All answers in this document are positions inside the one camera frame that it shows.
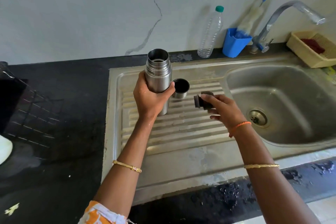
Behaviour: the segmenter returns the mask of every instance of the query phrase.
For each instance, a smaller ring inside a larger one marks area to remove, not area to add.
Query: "person's right arm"
[[[220,120],[230,130],[246,121],[236,103],[224,95],[205,95],[201,98],[214,106],[211,119]],[[250,124],[233,132],[245,165],[274,164],[271,154]],[[299,194],[277,167],[247,169],[258,204],[268,224],[320,223]]]

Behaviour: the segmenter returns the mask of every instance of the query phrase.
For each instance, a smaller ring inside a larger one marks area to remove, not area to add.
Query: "orange and white floral sleeve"
[[[128,222],[125,216],[110,211],[96,201],[90,201],[78,224],[126,224]]]

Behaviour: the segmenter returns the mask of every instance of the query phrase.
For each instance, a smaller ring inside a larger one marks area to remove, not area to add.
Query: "sink basin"
[[[247,175],[228,129],[195,108],[193,96],[204,90],[236,100],[282,169],[336,156],[336,87],[301,65],[291,52],[172,63],[172,79],[188,80],[190,90],[171,97],[155,121],[133,204]],[[102,179],[138,119],[132,91],[143,69],[110,70]]]
[[[231,71],[227,84],[255,131],[270,142],[305,144],[335,136],[334,100],[297,67],[247,66]]]

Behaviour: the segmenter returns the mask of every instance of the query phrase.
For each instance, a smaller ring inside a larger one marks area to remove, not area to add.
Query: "blue container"
[[[224,40],[223,54],[229,58],[235,58],[244,49],[244,47],[251,41],[252,37],[249,35],[246,38],[235,38],[237,28],[228,28]]]

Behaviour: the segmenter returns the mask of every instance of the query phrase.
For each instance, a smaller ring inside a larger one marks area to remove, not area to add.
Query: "sink drain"
[[[251,110],[248,116],[254,124],[260,127],[264,127],[265,125],[267,125],[268,120],[266,115],[258,109]]]

